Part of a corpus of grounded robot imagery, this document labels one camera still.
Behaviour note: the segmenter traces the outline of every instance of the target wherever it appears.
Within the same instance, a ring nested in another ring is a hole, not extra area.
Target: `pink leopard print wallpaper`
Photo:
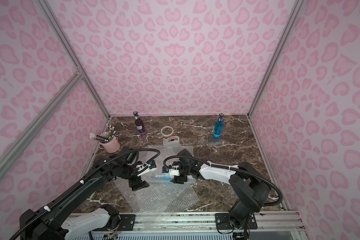
[[[101,132],[104,115],[79,82],[0,181],[0,240],[19,229],[19,217],[37,210],[74,184]]]
[[[245,114],[294,0],[49,1],[111,114]]]
[[[359,0],[308,1],[253,123],[310,239],[360,239]]]
[[[74,72],[32,0],[0,1],[0,157]]]

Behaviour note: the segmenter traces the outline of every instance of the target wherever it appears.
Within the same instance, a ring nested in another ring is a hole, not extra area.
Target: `brown marble surface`
[[[133,117],[112,118],[111,125],[115,127],[120,148],[125,145],[133,148],[162,145],[163,136],[160,130],[164,126],[171,126],[174,129],[172,136],[179,136],[182,145],[193,146],[195,157],[226,165],[235,165],[247,161],[260,174],[269,179],[246,116],[225,116],[224,127],[219,139],[213,137],[212,134],[217,116],[151,116],[141,118],[147,130],[145,136],[138,135]],[[99,149],[95,162],[109,155],[105,150]],[[197,180],[193,188],[200,201],[188,210],[227,211],[237,200],[231,186],[221,182]],[[130,205],[113,182],[109,182],[102,189],[97,190],[91,200],[86,200],[74,212],[88,213],[100,207],[101,204],[111,204],[120,212],[132,212]],[[263,210],[281,210],[281,208],[273,206],[264,207]]]

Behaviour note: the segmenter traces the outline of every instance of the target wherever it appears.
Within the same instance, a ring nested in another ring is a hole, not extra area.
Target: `metal bar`
[[[292,233],[292,237],[294,237],[294,239],[298,239],[298,240],[309,240],[308,236],[307,236],[307,232],[297,232],[297,234],[299,236],[294,236],[294,232],[291,232]]]
[[[283,196],[285,196],[284,190],[281,188],[279,180],[277,179],[276,173],[273,170],[273,167],[271,165],[271,160],[269,159],[267,153],[264,151],[264,149],[265,149],[264,145],[260,141],[259,134],[257,133],[256,128],[254,127],[251,118],[249,118],[249,117],[248,117],[248,122],[250,123],[250,126],[252,128],[252,132],[253,132],[254,138],[256,140],[257,146],[259,147],[260,154],[263,157],[265,167],[267,168],[267,171],[269,174],[269,178],[271,179],[271,182],[273,182],[273,184],[275,184],[281,190],[281,192],[283,193]],[[283,201],[281,202],[281,204],[284,209],[287,209],[287,210],[291,209],[291,205],[288,203],[288,201],[285,200],[285,197],[283,197]]]
[[[292,8],[291,14],[289,15],[287,24],[285,25],[283,33],[281,34],[280,40],[275,48],[275,51],[272,55],[269,65],[267,66],[264,77],[261,80],[260,87],[256,92],[253,103],[251,104],[250,110],[248,112],[248,116],[252,116],[252,114],[261,98],[264,88],[266,87],[266,85],[270,79],[270,76],[272,75],[273,69],[275,68],[275,66],[282,54],[283,48],[284,48],[285,44],[287,43],[288,38],[291,35],[294,26],[296,25],[296,22],[299,19],[299,15],[302,12],[305,2],[306,2],[306,0],[296,0],[294,6]]]
[[[135,213],[135,224],[133,231],[123,231],[122,234],[130,233],[216,233],[216,213],[227,212],[180,212],[180,213]],[[74,218],[83,214],[71,214]],[[149,216],[167,216],[163,221],[152,222],[149,229],[145,229],[143,221]],[[261,211],[255,213],[258,229],[254,231],[305,231],[304,223],[296,211]]]
[[[82,79],[81,71],[77,71],[63,89],[54,96],[54,98],[45,106],[43,111],[32,121],[31,124],[29,124],[11,149],[0,158],[0,180],[7,171],[10,170],[11,166],[28,147],[41,128],[43,128],[44,124],[46,124],[52,117],[56,109],[71,93],[72,89],[74,89],[80,79]]]
[[[104,124],[104,127],[103,127],[102,130],[101,130],[101,131],[102,131],[101,133],[105,132],[105,131],[106,131],[106,128],[107,128],[107,125]],[[97,153],[97,151],[99,150],[99,146],[100,146],[100,143],[99,143],[98,141],[96,141],[96,144],[93,146],[92,151],[91,151],[91,154],[90,154],[91,157],[90,157],[89,160],[87,161],[87,164],[84,166],[83,171],[81,172],[81,174],[80,174],[80,176],[79,176],[79,179],[81,179],[82,176],[84,176],[84,175],[89,171],[89,169],[92,167],[93,161],[95,160],[96,153]]]
[[[101,111],[106,116],[106,118],[109,118],[109,112],[107,108],[105,107],[104,103],[102,102],[100,96],[98,95],[97,91],[93,87],[91,80],[89,79],[87,73],[85,72],[85,69],[81,65],[79,58],[77,57],[75,51],[73,50],[73,47],[71,46],[67,36],[65,35],[64,31],[62,30],[61,25],[59,24],[59,21],[57,20],[54,12],[51,9],[51,6],[49,5],[47,0],[35,0],[36,3],[39,5],[40,10],[43,12],[46,20],[48,21],[49,25],[55,32],[57,38],[59,39],[60,43],[62,44],[62,47],[67,52],[69,58],[73,62],[73,64],[76,66],[76,68],[83,72],[84,74],[84,82],[87,85],[87,88],[89,89],[89,92],[92,94],[93,98],[95,99],[96,103],[101,108]]]
[[[103,240],[103,235],[105,233],[112,232],[92,232],[92,237],[94,240]],[[176,233],[125,233],[118,232],[118,240],[232,240],[233,234],[224,234],[221,235],[217,231],[214,232],[204,232],[204,233],[188,233],[188,232],[176,232]],[[88,234],[83,234],[80,237],[77,237],[73,240],[89,240]]]
[[[175,113],[175,114],[171,114],[171,113],[163,113],[163,114],[140,114],[140,117],[158,117],[158,116],[168,116],[168,117],[172,117],[172,116],[218,116],[220,114],[220,112],[218,113]],[[121,114],[121,115],[116,115],[116,114],[111,114],[110,117],[130,117],[132,114]],[[247,115],[247,113],[231,113],[231,115]]]

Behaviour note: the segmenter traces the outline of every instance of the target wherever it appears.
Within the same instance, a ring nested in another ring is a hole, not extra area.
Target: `black cable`
[[[88,235],[89,235],[89,239],[90,239],[90,240],[93,240],[91,231],[88,232]]]
[[[250,221],[252,214],[253,214],[253,212],[248,214],[248,216],[245,218],[245,221],[244,221],[244,239],[245,240],[247,240],[250,237],[250,235],[247,233],[247,231],[248,231],[248,223]]]
[[[229,224],[231,225],[231,227],[232,227],[232,230],[231,230],[230,232],[227,232],[227,233],[222,233],[222,232],[220,232],[220,230],[219,230],[219,225],[222,224],[222,223],[229,223]],[[220,234],[230,234],[230,233],[233,233],[233,231],[235,230],[235,227],[233,227],[230,222],[221,222],[221,223],[218,223],[218,224],[216,225],[216,229],[217,229],[217,231],[218,231]]]
[[[281,201],[283,200],[283,194],[281,193],[281,190],[276,186],[274,185],[271,181],[267,180],[266,178],[264,178],[262,175],[259,175],[259,174],[255,174],[255,173],[252,173],[252,172],[249,172],[249,171],[246,171],[246,170],[243,170],[243,169],[240,169],[240,168],[236,168],[236,167],[229,167],[229,166],[224,166],[224,165],[217,165],[217,164],[210,164],[209,162],[205,162],[203,160],[200,160],[200,159],[197,159],[195,157],[189,157],[189,156],[170,156],[170,157],[167,157],[163,164],[166,168],[170,169],[169,166],[167,166],[167,161],[169,159],[172,159],[172,158],[179,158],[179,157],[183,157],[183,158],[189,158],[189,159],[193,159],[193,160],[196,160],[196,161],[199,161],[199,162],[202,162],[206,165],[209,165],[211,167],[217,167],[217,168],[221,168],[221,169],[226,169],[226,170],[233,170],[235,172],[242,172],[246,175],[249,175],[249,176],[252,176],[252,177],[257,177],[259,179],[261,179],[265,184],[267,184],[270,188],[273,188],[276,193],[278,194],[278,199],[276,201],[273,201],[273,202],[268,202],[268,203],[265,203],[263,206],[264,207],[268,207],[268,206],[275,206],[275,205],[278,205],[281,203]]]
[[[64,201],[67,197],[69,197],[70,195],[72,195],[77,189],[79,189],[83,184],[81,184],[81,181],[84,181],[84,183],[87,182],[87,180],[93,176],[97,171],[99,171],[103,166],[109,164],[111,161],[114,161],[116,159],[119,159],[127,154],[131,154],[133,152],[141,152],[141,151],[148,151],[148,152],[156,152],[156,155],[151,157],[148,161],[152,161],[154,160],[156,157],[158,157],[160,155],[160,151],[158,151],[157,149],[153,149],[153,148],[140,148],[140,149],[132,149],[131,151],[125,152],[123,154],[120,154],[119,156],[116,156],[106,162],[103,162],[101,165],[99,165],[96,169],[94,169],[92,172],[90,172],[89,174],[86,174],[84,177],[82,177],[81,180],[79,180],[78,182],[76,182],[71,189],[69,190],[69,192],[67,192],[65,195],[63,195],[60,199],[56,200],[54,202],[54,204],[52,204],[49,209],[50,211],[53,210],[57,205],[59,205],[62,201]],[[37,215],[34,215],[34,217],[32,219],[30,219],[22,228],[20,228],[11,238],[10,240],[15,240],[17,237],[20,236],[20,234],[22,232],[24,232],[26,229],[29,228],[29,226],[31,226],[33,223],[35,223],[37,220],[39,220],[41,217],[45,216],[47,213],[49,213],[50,211],[45,210],[43,212],[38,213]]]

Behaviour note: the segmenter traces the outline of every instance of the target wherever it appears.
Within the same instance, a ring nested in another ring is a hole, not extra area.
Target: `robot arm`
[[[90,177],[84,176],[79,181],[81,183],[79,187],[74,184],[38,211],[28,209],[24,212],[20,216],[20,229],[27,227],[20,235],[21,240],[68,240],[96,228],[115,229],[120,220],[119,211],[107,204],[70,222],[66,219],[87,197],[116,177],[128,179],[129,187],[133,191],[149,187],[149,184],[142,181],[140,176],[154,169],[155,161],[151,159],[145,164],[138,161],[138,151],[147,151],[147,149],[137,149],[129,153],[130,150],[131,148],[125,146],[119,157],[98,162],[87,173],[91,173]],[[158,153],[155,157],[160,154],[156,149],[151,149],[151,151]]]
[[[157,154],[143,164],[137,160],[139,151]],[[89,195],[116,177],[128,179],[133,191],[148,187],[149,184],[140,176],[156,169],[154,159],[159,154],[156,149],[130,151],[129,147],[124,147],[119,156],[99,162],[79,182],[46,206],[36,212],[31,209],[24,212],[20,216],[20,230],[10,240],[18,236],[21,240],[69,240],[94,229],[115,229],[120,223],[119,211],[108,204],[81,217],[67,218]],[[167,166],[166,161],[172,158],[179,161]],[[245,228],[248,216],[259,212],[262,206],[277,205],[282,200],[280,190],[247,162],[234,166],[214,164],[196,159],[183,150],[177,156],[165,159],[163,173],[174,175],[173,182],[178,184],[186,182],[187,176],[191,175],[195,179],[211,179],[231,185],[239,200],[229,211],[229,221],[238,229]],[[270,187],[276,190],[279,200],[266,204]]]
[[[177,158],[179,161],[168,166],[166,162],[171,158]],[[162,172],[174,175],[173,182],[178,184],[186,182],[187,175],[191,175],[195,179],[210,179],[231,185],[239,200],[229,210],[230,223],[238,229],[246,227],[246,219],[250,214],[259,212],[263,206],[277,205],[282,200],[280,190],[247,162],[234,166],[204,162],[194,158],[184,149],[177,156],[164,160]],[[266,204],[271,187],[276,190],[279,199]]]

